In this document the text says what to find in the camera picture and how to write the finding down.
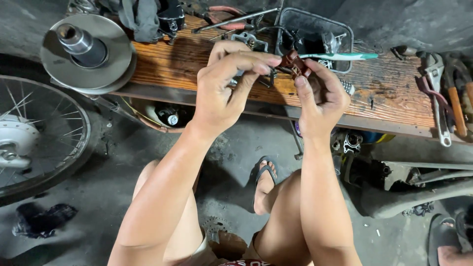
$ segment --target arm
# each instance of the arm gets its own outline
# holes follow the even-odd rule
[[[314,84],[314,91],[304,77],[295,81],[302,104],[299,126],[304,137],[302,231],[315,265],[359,266],[350,215],[330,152],[330,131],[350,104],[350,97],[334,73],[312,60],[306,60],[306,65],[326,88]]]
[[[207,150],[218,135],[237,121],[258,76],[269,74],[268,65],[279,63],[280,57],[251,52],[241,42],[214,46],[208,66],[197,75],[194,117],[126,212],[109,266],[162,265],[167,243]],[[227,84],[239,70],[245,73],[231,90]]]

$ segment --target spoked wheel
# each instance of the spoked wheel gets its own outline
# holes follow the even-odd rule
[[[99,130],[89,114],[59,89],[0,75],[0,206],[49,189],[89,158]]]

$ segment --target foot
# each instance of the foot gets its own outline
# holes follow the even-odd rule
[[[267,162],[265,160],[262,160],[260,163],[260,169],[263,168],[265,165],[269,165],[276,176],[276,169],[274,169],[274,165],[272,162]],[[271,178],[271,174],[269,173],[269,170],[264,171],[260,179],[258,180],[258,183],[256,184],[256,192],[254,194],[254,212],[257,215],[263,215],[265,213],[270,213],[271,209],[268,204],[268,194],[269,192],[274,188],[274,182]]]

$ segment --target orange handle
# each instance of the orange handle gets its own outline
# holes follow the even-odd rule
[[[456,121],[456,130],[461,137],[466,137],[465,119],[463,118],[462,106],[460,105],[460,99],[458,98],[456,88],[448,88],[448,95],[452,102],[453,115],[455,116]]]
[[[468,98],[470,99],[470,104],[473,107],[473,82],[468,82],[465,87]]]

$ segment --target flip-flop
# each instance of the flip-flop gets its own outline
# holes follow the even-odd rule
[[[432,219],[429,232],[429,265],[439,266],[437,249],[441,246],[454,246],[462,250],[455,229],[455,219],[446,215],[438,215]]]
[[[277,185],[277,183],[276,183],[276,178],[277,177],[276,177],[276,174],[274,174],[271,166],[265,165],[265,166],[263,166],[263,168],[260,169],[260,164],[264,160],[267,161],[267,162],[271,162],[274,165],[274,170],[276,170],[276,173],[278,172],[278,164],[270,156],[261,157],[261,159],[257,162],[257,164],[254,165],[254,168],[253,168],[252,172],[256,174],[256,181],[255,181],[255,186],[254,186],[253,202],[251,203],[251,210],[253,210],[253,213],[256,213],[254,211],[254,195],[256,194],[256,186],[258,186],[258,180],[260,180],[260,177],[263,174],[263,172],[268,171],[269,174],[271,175],[271,178],[272,178],[272,181],[274,182],[274,185]]]

